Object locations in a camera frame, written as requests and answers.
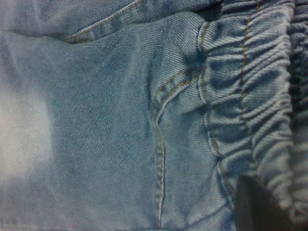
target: stitching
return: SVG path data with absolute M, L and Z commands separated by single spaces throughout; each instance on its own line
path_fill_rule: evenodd
M 123 7 L 122 9 L 120 9 L 119 11 L 113 13 L 112 15 L 110 15 L 110 16 L 108 16 L 108 17 L 106 17 L 106 18 L 104 18 L 104 19 L 102 19 L 102 20 L 100 20 L 100 21 L 98 21 L 98 22 L 96 22 L 96 23 L 94 23 L 94 24 L 92 24 L 92 25 L 90 25 L 90 26 L 88 26 L 88 27 L 78 31 L 77 33 L 75 33 L 73 35 L 70 35 L 70 36 L 66 37 L 65 40 L 69 40 L 71 38 L 76 38 L 78 35 L 83 35 L 83 34 L 89 32 L 89 31 L 91 31 L 91 30 L 93 30 L 93 29 L 95 29 L 95 28 L 97 28 L 99 26 L 102 26 L 105 22 L 109 22 L 110 20 L 112 20 L 116 16 L 119 16 L 119 15 L 125 13 L 126 11 L 128 11 L 131 8 L 137 6 L 141 2 L 143 2 L 143 0 L 135 0 L 132 3 L 130 3 L 129 5 Z
M 256 0 L 257 2 L 257 12 L 259 12 L 260 10 L 260 3 L 258 0 Z M 248 121 L 247 119 L 245 118 L 245 110 L 246 110 L 246 104 L 244 102 L 244 98 L 246 97 L 246 93 L 244 92 L 244 85 L 246 83 L 245 81 L 245 71 L 244 71 L 244 68 L 245 66 L 247 65 L 247 56 L 246 56 L 246 52 L 247 52 L 247 46 L 246 46 L 246 42 L 250 39 L 250 37 L 248 37 L 248 31 L 249 31 L 249 24 L 251 22 L 251 16 L 248 17 L 248 20 L 247 20 L 247 25 L 246 25 L 246 28 L 244 30 L 244 43 L 243 43 L 243 66 L 242 66 L 242 69 L 241 69 L 241 79 L 242 79 L 242 92 L 241 92 L 241 95 L 242 95 L 242 118 L 245 122 L 245 126 L 247 128 L 247 132 L 248 132 L 248 135 L 250 136 L 250 142 L 251 142 L 251 146 L 252 146 L 252 138 L 253 138 L 253 133 L 252 131 L 250 130 L 249 126 L 248 126 Z
M 179 74 L 183 73 L 189 73 L 189 72 L 192 72 L 192 71 L 198 71 L 200 70 L 201 68 L 196 68 L 194 70 L 191 70 L 191 71 L 179 71 L 177 72 L 176 74 L 174 74 L 166 83 L 164 83 L 156 92 L 155 94 L 155 98 L 154 98 L 154 101 L 156 100 L 156 97 L 158 96 L 159 92 L 162 91 L 166 85 L 168 83 L 170 83 L 176 76 L 178 76 Z M 179 84 L 177 84 L 175 86 L 175 88 L 169 93 L 169 95 L 167 97 L 165 97 L 163 99 L 163 101 L 161 102 L 161 105 L 163 106 L 166 101 L 168 99 L 170 99 L 170 97 L 172 97 L 176 90 L 179 89 L 180 87 L 185 87 L 185 86 L 188 86 L 190 85 L 192 82 L 194 82 L 195 80 L 197 80 L 197 78 L 192 78 L 192 79 L 187 79 L 187 80 L 183 80 L 181 81 Z M 163 199 L 164 199 L 164 179 L 165 179 L 165 148 L 164 148 L 164 140 L 163 140 L 163 135 L 162 135 L 162 132 L 158 126 L 158 120 L 160 118 L 160 115 L 162 113 L 162 110 L 163 110 L 163 107 L 161 106 L 161 108 L 159 109 L 157 115 L 156 115 L 156 118 L 155 118 L 155 121 L 154 121 L 154 125 L 155 125 L 155 130 L 158 132 L 158 135 L 159 135 L 159 141 L 160 141 L 160 148 L 161 148 L 161 162 L 160 162 L 160 166 L 157 164 L 156 166 L 156 170 L 157 170 L 157 182 L 158 182 L 158 186 L 159 186 L 159 199 L 158 199 L 158 227 L 161 228 L 161 216 L 162 216 L 162 207 L 163 207 Z M 159 152 L 158 152 L 158 149 L 159 149 L 159 146 L 158 146 L 158 139 L 157 139 L 157 136 L 155 136 L 155 144 L 156 144 L 156 160 L 157 160 L 157 163 L 159 161 Z
M 209 28 L 209 24 L 206 25 L 206 27 L 204 29 L 204 32 L 202 33 L 201 45 L 200 45 L 202 51 L 206 54 L 206 56 L 208 55 L 208 52 L 204 49 L 203 42 L 204 42 L 206 31 Z M 217 139 L 216 139 L 216 136 L 215 136 L 215 133 L 214 133 L 214 128 L 213 128 L 213 125 L 211 123 L 212 107 L 211 107 L 210 100 L 209 100 L 209 97 L 207 95 L 206 88 L 205 88 L 205 71 L 206 71 L 206 65 L 204 65 L 204 71 L 203 71 L 202 76 L 201 76 L 201 89 L 202 89 L 203 96 L 204 96 L 204 98 L 206 100 L 206 103 L 208 104 L 208 109 L 209 109 L 208 113 L 207 113 L 206 120 L 207 120 L 207 123 L 208 123 L 208 125 L 210 127 L 210 132 L 211 132 L 212 139 L 213 139 L 214 149 L 216 150 L 216 152 L 218 153 L 218 155 L 220 157 L 219 168 L 220 168 L 222 176 L 223 176 L 223 178 L 224 178 L 224 180 L 226 182 L 227 188 L 228 188 L 229 192 L 231 193 L 232 201 L 234 202 L 234 200 L 235 200 L 235 190 L 233 189 L 232 185 L 230 184 L 230 182 L 228 180 L 228 173 L 227 173 L 227 171 L 225 170 L 225 168 L 223 167 L 223 165 L 221 163 L 221 160 L 223 159 L 223 156 L 222 156 L 222 154 L 219 151 Z
M 200 41 L 200 45 L 199 45 L 199 46 L 201 47 L 201 50 L 202 50 L 204 53 L 206 53 L 206 52 L 205 52 L 204 47 L 203 47 L 203 42 L 204 42 L 205 34 L 206 34 L 207 29 L 209 28 L 209 26 L 210 26 L 210 23 L 207 23 L 207 25 L 206 25 L 205 28 L 203 29 L 203 33 L 202 33 L 202 35 L 201 35 L 201 41 Z

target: yellow stitching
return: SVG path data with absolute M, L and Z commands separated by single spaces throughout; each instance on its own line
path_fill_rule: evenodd
M 223 156 L 222 156 L 222 154 L 221 154 L 220 151 L 219 151 L 219 147 L 218 147 L 218 144 L 217 144 L 217 139 L 216 139 L 216 136 L 215 136 L 215 133 L 214 133 L 214 128 L 213 128 L 213 126 L 212 126 L 212 124 L 211 124 L 211 112 L 212 112 L 212 108 L 211 108 L 211 105 L 210 105 L 210 103 L 209 103 L 209 98 L 208 98 L 208 95 L 207 95 L 206 89 L 205 89 L 205 71 L 206 71 L 206 66 L 204 67 L 204 72 L 203 72 L 203 74 L 202 74 L 202 76 L 201 76 L 202 92 L 203 92 L 203 95 L 204 95 L 204 97 L 205 97 L 206 102 L 209 104 L 209 111 L 208 111 L 208 113 L 207 113 L 207 117 L 206 117 L 206 118 L 207 118 L 207 123 L 208 123 L 208 125 L 209 125 L 209 127 L 210 127 L 210 131 L 211 131 L 212 138 L 213 138 L 214 149 L 216 150 L 216 152 L 218 153 L 218 155 L 219 155 L 220 158 L 222 159 Z M 230 193 L 231 193 L 231 196 L 232 196 L 232 199 L 233 199 L 233 201 L 234 201 L 234 199 L 235 199 L 235 191 L 234 191 L 233 187 L 231 186 L 231 184 L 230 184 L 230 182 L 229 182 L 229 180 L 228 180 L 228 178 L 227 178 L 228 173 L 227 173 L 227 171 L 224 169 L 224 167 L 223 167 L 221 161 L 219 162 L 219 168 L 220 168 L 220 170 L 221 170 L 221 173 L 222 173 L 222 175 L 223 175 L 223 177 L 224 177 L 224 179 L 225 179 L 225 181 L 226 181 L 227 188 L 229 189 L 229 191 L 230 191 Z
M 242 69 L 241 69 L 241 77 L 242 77 L 242 92 L 241 92 L 241 94 L 242 94 L 242 117 L 243 117 L 243 119 L 244 119 L 244 121 L 245 121 L 245 125 L 246 125 L 246 127 L 247 127 L 247 130 L 248 130 L 248 134 L 251 136 L 252 134 L 251 134 L 251 131 L 250 131 L 250 129 L 249 129 L 249 127 L 248 127 L 248 125 L 247 125 L 247 120 L 245 119 L 245 116 L 244 116 L 244 114 L 245 114 L 245 109 L 246 109 L 246 105 L 245 105 L 245 102 L 244 102 L 244 98 L 245 98 L 245 92 L 244 92 L 244 85 L 245 85 L 245 83 L 246 83 L 246 81 L 245 81 L 245 71 L 244 71 L 244 68 L 245 68 L 245 66 L 246 66 L 246 64 L 247 64 L 247 57 L 246 57 L 246 51 L 247 51 L 247 47 L 246 47 L 246 42 L 247 42 L 247 40 L 248 40 L 248 30 L 249 30 L 249 23 L 251 22 L 251 18 L 249 17 L 248 18 L 248 20 L 247 20 L 247 26 L 246 26 L 246 28 L 245 28 L 245 31 L 244 31 L 244 34 L 245 34 L 245 37 L 244 37 L 244 43 L 243 43 L 243 58 L 244 58 L 244 61 L 243 61 L 243 66 L 242 66 Z
M 207 25 L 205 26 L 205 28 L 204 28 L 204 30 L 203 30 L 203 33 L 202 33 L 202 35 L 201 35 L 201 41 L 200 41 L 201 44 L 200 44 L 200 47 L 201 47 L 201 49 L 202 49 L 203 52 L 205 52 L 204 47 L 203 47 L 203 42 L 204 42 L 205 34 L 206 34 L 207 29 L 209 28 L 209 26 L 210 26 L 210 23 L 207 23 Z
M 182 82 L 180 82 L 171 92 L 170 94 L 162 101 L 162 105 L 175 93 L 175 91 L 182 86 L 188 85 L 191 82 L 195 81 L 196 78 L 192 78 L 192 79 L 188 79 L 188 80 L 184 80 Z M 159 116 L 159 114 L 161 113 L 162 108 L 159 110 L 159 112 L 157 113 L 157 115 Z
M 260 10 L 260 3 L 259 1 L 257 0 L 257 12 Z M 251 145 L 252 145 L 252 131 L 250 130 L 249 126 L 248 126 L 248 121 L 247 119 L 245 118 L 245 110 L 246 110 L 246 104 L 244 102 L 244 98 L 246 97 L 246 94 L 244 92 L 244 85 L 246 83 L 245 81 L 245 71 L 244 71 L 244 68 L 245 66 L 247 65 L 247 57 L 246 57 L 246 52 L 247 52 L 247 46 L 246 46 L 246 42 L 249 40 L 249 37 L 248 37 L 248 30 L 249 30 L 249 24 L 251 22 L 251 17 L 248 18 L 247 20 L 247 25 L 246 25 L 246 29 L 244 31 L 244 43 L 243 43 L 243 57 L 244 57 L 244 61 L 243 61 L 243 67 L 241 69 L 241 77 L 242 77 L 242 118 L 245 122 L 245 126 L 247 128 L 247 132 L 248 132 L 248 135 L 250 136 L 250 140 L 251 140 Z
M 175 73 L 170 79 L 167 80 L 167 82 L 165 82 L 165 83 L 157 90 L 157 92 L 156 92 L 156 94 L 155 94 L 155 96 L 154 96 L 154 99 L 156 99 L 156 98 L 158 97 L 159 92 L 161 92 L 161 91 L 167 86 L 167 84 L 170 83 L 170 82 L 172 82 L 172 81 L 175 79 L 175 77 L 177 77 L 178 75 L 186 74 L 186 73 L 189 73 L 189 72 L 192 72 L 192 71 L 199 71 L 199 70 L 201 70 L 200 67 L 197 68 L 197 69 L 191 70 L 191 71 L 183 71 L 183 70 L 178 71 L 177 73 Z
M 112 14 L 112 15 L 110 15 L 110 16 L 104 18 L 104 19 L 102 19 L 102 20 L 100 21 L 101 23 L 93 24 L 93 25 L 92 25 L 92 26 L 93 26 L 92 28 L 89 28 L 88 30 L 85 30 L 85 31 L 79 31 L 79 32 L 75 33 L 74 35 L 71 35 L 71 36 L 66 37 L 65 40 L 69 39 L 70 37 L 76 37 L 76 36 L 78 36 L 78 35 L 83 35 L 83 34 L 85 34 L 86 32 L 89 32 L 89 31 L 91 31 L 91 30 L 93 30 L 93 29 L 95 29 L 95 28 L 97 28 L 97 27 L 99 27 L 99 26 L 102 26 L 105 22 L 109 22 L 111 19 L 115 18 L 116 16 L 121 15 L 121 14 L 123 14 L 124 12 L 130 10 L 131 8 L 137 6 L 137 5 L 138 5 L 139 3 L 141 3 L 142 1 L 143 1 L 143 0 L 137 0 L 136 2 L 132 2 L 131 5 L 128 5 L 128 6 L 123 7 L 122 9 L 125 8 L 123 11 L 121 11 L 121 10 L 122 10 L 122 9 L 121 9 L 121 10 L 115 12 L 114 14 Z
M 162 101 L 161 105 L 164 105 L 165 102 L 176 92 L 176 90 L 179 88 L 179 87 L 183 87 L 183 86 L 186 86 L 186 85 L 189 85 L 191 84 L 193 81 L 197 80 L 197 78 L 192 78 L 192 79 L 187 79 L 187 80 L 183 80 L 181 81 L 170 93 L 169 95 Z M 157 116 L 155 118 L 155 127 L 156 127 L 156 130 L 158 131 L 159 133 L 159 139 L 160 139 L 160 146 L 161 146 L 161 152 L 162 152 L 162 160 L 161 160 L 161 168 L 162 168 L 162 177 L 160 179 L 160 183 L 159 183 L 159 186 L 160 186 L 160 198 L 159 198 L 159 204 L 158 204 L 158 226 L 161 227 L 161 213 L 162 213 L 162 203 L 163 203 L 163 197 L 164 197 L 164 178 L 165 178 L 165 148 L 164 148 L 164 141 L 163 141 L 163 135 L 161 133 L 161 130 L 159 129 L 159 126 L 158 126 L 158 119 L 160 117 L 160 114 L 162 112 L 162 107 L 160 108 L 159 112 L 157 113 Z M 156 159 L 158 160 L 158 142 L 157 142 L 157 138 L 155 138 L 155 142 L 156 142 Z
M 168 83 L 170 83 L 176 76 L 181 75 L 181 74 L 185 74 L 185 73 L 186 73 L 186 71 L 183 71 L 183 70 L 181 70 L 181 71 L 175 73 L 170 79 L 168 79 L 168 81 L 167 81 L 166 83 L 164 83 L 164 84 L 158 89 L 158 91 L 156 92 L 154 98 L 156 99 L 157 96 L 158 96 L 158 94 L 159 94 L 159 92 L 162 91 L 162 90 L 166 87 L 166 85 L 167 85 Z

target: jeans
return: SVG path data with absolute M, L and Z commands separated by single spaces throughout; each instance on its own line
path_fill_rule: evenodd
M 234 231 L 240 175 L 308 220 L 307 0 L 5 0 L 0 25 L 1 231 Z

